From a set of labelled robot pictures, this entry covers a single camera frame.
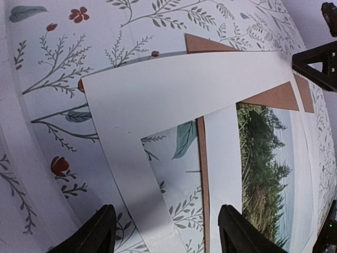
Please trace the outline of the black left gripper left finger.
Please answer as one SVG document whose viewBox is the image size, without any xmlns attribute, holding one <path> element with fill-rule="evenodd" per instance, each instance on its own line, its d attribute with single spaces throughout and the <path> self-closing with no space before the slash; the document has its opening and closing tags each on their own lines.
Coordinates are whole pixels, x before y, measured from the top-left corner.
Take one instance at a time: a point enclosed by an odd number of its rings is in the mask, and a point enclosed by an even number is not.
<svg viewBox="0 0 337 253">
<path fill-rule="evenodd" d="M 48 253 L 113 253 L 116 239 L 116 212 L 113 205 L 101 207 L 77 232 Z"/>
</svg>

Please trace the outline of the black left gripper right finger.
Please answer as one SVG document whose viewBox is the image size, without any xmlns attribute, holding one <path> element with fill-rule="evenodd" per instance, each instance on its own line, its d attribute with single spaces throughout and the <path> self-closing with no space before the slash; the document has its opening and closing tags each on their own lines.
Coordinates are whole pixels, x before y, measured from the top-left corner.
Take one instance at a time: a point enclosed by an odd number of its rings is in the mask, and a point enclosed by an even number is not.
<svg viewBox="0 0 337 253">
<path fill-rule="evenodd" d="M 218 226 L 222 252 L 285 252 L 265 238 L 232 205 L 221 207 Z"/>
</svg>

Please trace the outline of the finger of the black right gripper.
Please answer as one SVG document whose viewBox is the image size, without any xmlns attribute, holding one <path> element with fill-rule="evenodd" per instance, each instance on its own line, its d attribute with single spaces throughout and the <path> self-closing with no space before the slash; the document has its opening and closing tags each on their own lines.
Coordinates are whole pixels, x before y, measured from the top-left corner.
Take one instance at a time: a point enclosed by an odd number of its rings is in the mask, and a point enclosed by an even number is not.
<svg viewBox="0 0 337 253">
<path fill-rule="evenodd" d="M 296 53 L 292 69 L 325 91 L 336 91 L 336 41 Z"/>
</svg>

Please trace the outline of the landscape photo print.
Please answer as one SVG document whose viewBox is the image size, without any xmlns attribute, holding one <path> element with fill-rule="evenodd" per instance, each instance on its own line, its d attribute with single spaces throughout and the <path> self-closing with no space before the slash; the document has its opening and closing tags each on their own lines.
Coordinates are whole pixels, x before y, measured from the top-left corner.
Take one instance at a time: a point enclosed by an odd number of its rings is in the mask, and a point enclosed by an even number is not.
<svg viewBox="0 0 337 253">
<path fill-rule="evenodd" d="M 287 252 L 314 245 L 312 156 L 300 111 L 237 103 L 204 117 L 210 251 L 220 252 L 218 216 L 233 206 Z"/>
</svg>

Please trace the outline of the white photo print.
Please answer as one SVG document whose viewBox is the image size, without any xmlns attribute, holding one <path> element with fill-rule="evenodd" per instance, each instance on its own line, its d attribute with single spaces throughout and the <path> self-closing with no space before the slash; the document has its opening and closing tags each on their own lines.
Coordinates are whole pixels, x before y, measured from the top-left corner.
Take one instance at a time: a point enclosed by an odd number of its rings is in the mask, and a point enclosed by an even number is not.
<svg viewBox="0 0 337 253">
<path fill-rule="evenodd" d="M 206 133 L 207 252 L 220 252 L 218 215 L 242 207 L 237 102 L 293 80 L 278 52 L 186 54 L 83 78 L 95 128 L 119 192 L 150 252 L 182 252 L 182 239 L 141 140 L 201 116 Z"/>
</svg>

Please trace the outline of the white picture frame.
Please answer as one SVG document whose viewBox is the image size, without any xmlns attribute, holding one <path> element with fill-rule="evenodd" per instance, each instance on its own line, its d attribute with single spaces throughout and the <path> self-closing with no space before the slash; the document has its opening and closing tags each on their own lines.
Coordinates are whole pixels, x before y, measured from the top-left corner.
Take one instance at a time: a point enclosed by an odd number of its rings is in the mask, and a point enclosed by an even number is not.
<svg viewBox="0 0 337 253">
<path fill-rule="evenodd" d="M 28 121 L 1 18 L 1 252 L 48 252 L 79 220 L 66 201 Z"/>
</svg>

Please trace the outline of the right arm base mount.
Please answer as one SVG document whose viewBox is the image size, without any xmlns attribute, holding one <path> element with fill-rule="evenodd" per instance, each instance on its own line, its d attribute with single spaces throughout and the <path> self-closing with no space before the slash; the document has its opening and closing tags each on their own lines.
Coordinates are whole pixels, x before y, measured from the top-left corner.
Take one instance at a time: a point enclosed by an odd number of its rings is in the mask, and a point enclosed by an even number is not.
<svg viewBox="0 0 337 253">
<path fill-rule="evenodd" d="M 336 200 L 332 202 L 312 252 L 336 253 Z"/>
</svg>

